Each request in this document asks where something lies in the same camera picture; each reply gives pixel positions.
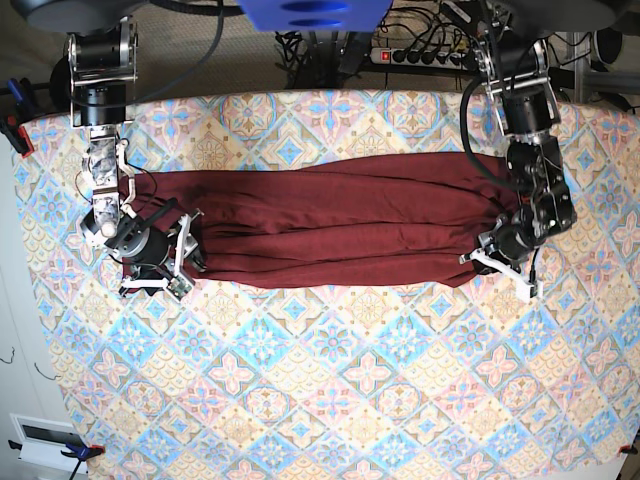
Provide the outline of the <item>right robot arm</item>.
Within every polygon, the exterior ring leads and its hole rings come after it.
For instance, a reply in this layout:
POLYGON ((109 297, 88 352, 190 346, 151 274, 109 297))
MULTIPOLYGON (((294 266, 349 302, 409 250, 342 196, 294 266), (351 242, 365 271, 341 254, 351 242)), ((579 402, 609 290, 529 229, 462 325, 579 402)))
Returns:
POLYGON ((68 71, 63 89, 70 121, 88 136, 81 174, 91 189, 91 209, 80 223, 84 239, 123 264, 122 292, 159 290, 181 299, 195 285, 185 261, 199 265, 199 243, 191 225, 199 211, 183 214, 168 230, 156 223, 178 202, 163 201, 149 217, 135 209, 141 194, 136 172, 120 135, 130 118, 127 103, 135 85, 138 38, 131 16, 139 1, 14 1, 13 9, 30 25, 68 36, 68 71))

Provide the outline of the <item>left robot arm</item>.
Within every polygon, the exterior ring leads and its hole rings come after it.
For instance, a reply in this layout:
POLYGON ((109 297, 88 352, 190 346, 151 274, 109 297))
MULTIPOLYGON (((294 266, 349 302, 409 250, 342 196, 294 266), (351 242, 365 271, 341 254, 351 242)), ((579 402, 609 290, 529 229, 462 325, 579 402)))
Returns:
POLYGON ((482 1, 474 42, 479 73, 460 104, 460 134, 470 163, 487 179, 517 195, 518 207, 498 216, 478 237, 479 247, 463 256, 481 274, 518 271, 545 241, 577 220, 564 178, 553 126, 560 112, 549 77, 547 36, 592 32, 613 25, 626 1, 482 1), (467 123, 471 95, 486 91, 501 133, 508 138, 508 179, 491 173, 473 153, 467 123))

